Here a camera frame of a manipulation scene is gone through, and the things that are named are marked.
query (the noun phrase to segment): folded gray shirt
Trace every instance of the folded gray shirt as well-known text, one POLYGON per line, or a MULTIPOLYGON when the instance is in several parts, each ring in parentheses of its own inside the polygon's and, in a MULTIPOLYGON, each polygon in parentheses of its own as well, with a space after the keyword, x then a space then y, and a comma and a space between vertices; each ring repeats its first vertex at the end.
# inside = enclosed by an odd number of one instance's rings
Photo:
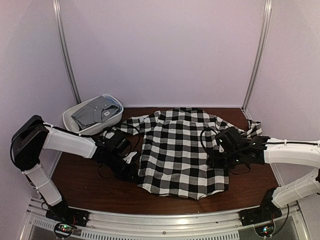
POLYGON ((120 110, 120 106, 103 96, 99 96, 72 114, 81 130, 97 123, 104 123, 120 110))

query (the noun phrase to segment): plastic bin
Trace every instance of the plastic bin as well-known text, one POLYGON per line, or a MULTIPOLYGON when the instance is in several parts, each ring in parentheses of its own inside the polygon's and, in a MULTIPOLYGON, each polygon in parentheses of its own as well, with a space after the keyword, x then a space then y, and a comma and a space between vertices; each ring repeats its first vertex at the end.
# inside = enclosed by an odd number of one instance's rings
POLYGON ((82 103, 80 103, 78 105, 75 105, 75 106, 69 108, 68 110, 66 110, 62 115, 63 124, 64 124, 65 128, 67 130, 69 130, 71 132, 74 132, 74 133, 77 133, 77 134, 94 135, 94 134, 97 134, 97 133, 101 132, 106 127, 109 127, 109 126, 112 126, 112 125, 115 125, 115 124, 119 123, 121 121, 121 118, 122 118, 122 113, 124 112, 124 107, 122 106, 122 104, 115 97, 113 97, 111 95, 108 95, 108 94, 104 94, 102 96, 105 97, 105 98, 106 97, 110 97, 111 100, 113 100, 114 102, 119 104, 120 111, 116 115, 110 117, 105 122, 97 123, 95 125, 92 125, 90 127, 85 128, 83 130, 80 130, 78 124, 73 120, 73 118, 71 116, 77 110, 79 110, 84 105, 86 105, 88 102, 90 102, 93 99, 96 99, 96 98, 99 97, 99 96, 97 96, 97 97, 91 98, 91 99, 89 99, 87 101, 84 101, 84 102, 82 102, 82 103))

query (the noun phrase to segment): vertical metal post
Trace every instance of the vertical metal post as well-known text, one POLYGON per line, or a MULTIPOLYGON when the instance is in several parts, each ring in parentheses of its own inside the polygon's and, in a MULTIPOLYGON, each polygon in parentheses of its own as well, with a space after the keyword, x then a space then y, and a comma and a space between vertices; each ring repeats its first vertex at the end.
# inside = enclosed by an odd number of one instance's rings
POLYGON ((250 77, 249 86, 245 95, 245 99, 243 102, 242 110, 246 111, 256 80, 259 73, 259 68, 262 61, 263 51, 266 45, 267 36, 269 32, 269 26, 270 26, 270 19, 271 19, 271 12, 272 12, 272 0, 265 0, 264 5, 264 12, 263 12, 263 18, 262 18, 262 25, 261 25, 261 32, 260 32, 260 39, 258 43, 258 48, 255 55, 255 60, 253 64, 253 69, 250 77))
POLYGON ((68 52, 68 48, 67 48, 67 42, 66 42, 66 37, 65 37, 65 32, 64 32, 61 10, 60 10, 60 0, 53 0, 53 10, 54 10, 54 16, 55 16, 55 20, 56 20, 57 29, 58 29, 58 35, 59 35, 62 57, 63 57, 66 73, 67 73, 67 76, 68 76, 68 79, 70 82, 71 90, 72 90, 73 96, 75 98, 75 101, 77 104, 80 104, 81 98, 80 98, 80 94, 79 94, 78 87, 76 84, 74 72, 72 70, 69 52, 68 52))

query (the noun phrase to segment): wooden table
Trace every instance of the wooden table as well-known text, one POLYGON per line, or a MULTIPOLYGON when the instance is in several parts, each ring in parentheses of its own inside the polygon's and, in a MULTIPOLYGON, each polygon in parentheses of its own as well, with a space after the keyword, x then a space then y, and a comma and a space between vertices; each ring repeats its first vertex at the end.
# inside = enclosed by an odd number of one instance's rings
MULTIPOLYGON (((123 120, 132 116, 151 114, 169 108, 127 108, 123 120)), ((204 108, 233 125, 248 129, 248 123, 238 108, 204 108)), ((130 136, 133 144, 137 136, 130 136)), ((209 213, 259 205, 266 190, 277 187, 276 178, 269 165, 251 165, 251 172, 229 176, 229 190, 216 193, 200 200, 171 196, 157 196, 136 186, 134 183, 113 177, 104 166, 98 174, 98 164, 90 159, 63 153, 52 180, 62 191, 71 207, 125 214, 191 214, 209 213)), ((238 166, 234 172, 247 169, 238 166)))

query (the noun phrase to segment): black and white checkered shirt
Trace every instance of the black and white checkered shirt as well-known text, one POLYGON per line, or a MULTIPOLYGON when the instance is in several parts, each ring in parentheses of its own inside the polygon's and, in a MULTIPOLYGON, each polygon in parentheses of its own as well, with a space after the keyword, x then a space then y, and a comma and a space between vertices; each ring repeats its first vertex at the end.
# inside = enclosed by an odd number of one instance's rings
MULTIPOLYGON (((232 124, 201 109, 185 107, 131 117, 123 123, 119 128, 122 132, 137 135, 136 127, 144 133, 140 187, 161 196, 197 200, 228 189, 228 170, 207 165, 200 134, 204 128, 221 131, 234 127, 232 124)), ((262 134, 260 123, 250 122, 249 127, 247 132, 237 129, 248 138, 262 134)), ((214 132, 205 131, 202 138, 207 149, 219 149, 214 132)))

